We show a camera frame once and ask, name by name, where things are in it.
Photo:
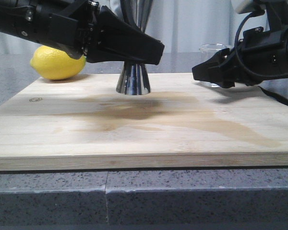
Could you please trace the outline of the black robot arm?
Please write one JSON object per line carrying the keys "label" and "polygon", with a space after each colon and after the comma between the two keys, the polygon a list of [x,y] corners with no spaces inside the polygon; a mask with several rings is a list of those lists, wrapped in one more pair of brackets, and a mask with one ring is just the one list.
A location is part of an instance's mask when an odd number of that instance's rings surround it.
{"label": "black robot arm", "polygon": [[231,88],[288,78],[288,2],[243,1],[236,7],[247,16],[240,23],[232,49],[217,51],[192,68],[194,80]]}

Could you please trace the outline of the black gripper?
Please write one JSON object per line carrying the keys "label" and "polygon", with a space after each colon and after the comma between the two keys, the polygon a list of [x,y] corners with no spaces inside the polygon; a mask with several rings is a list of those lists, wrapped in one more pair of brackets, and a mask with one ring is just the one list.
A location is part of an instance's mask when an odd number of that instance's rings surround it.
{"label": "black gripper", "polygon": [[288,78],[288,24],[276,30],[264,31],[255,27],[235,35],[234,48],[215,52],[209,59],[192,68],[193,79],[208,82],[221,88],[235,83],[253,86],[267,80]]}
{"label": "black gripper", "polygon": [[120,8],[123,20],[93,0],[0,0],[0,32],[79,59],[89,25],[97,16],[87,45],[87,62],[159,64],[163,43],[140,31],[131,0],[120,0]]}

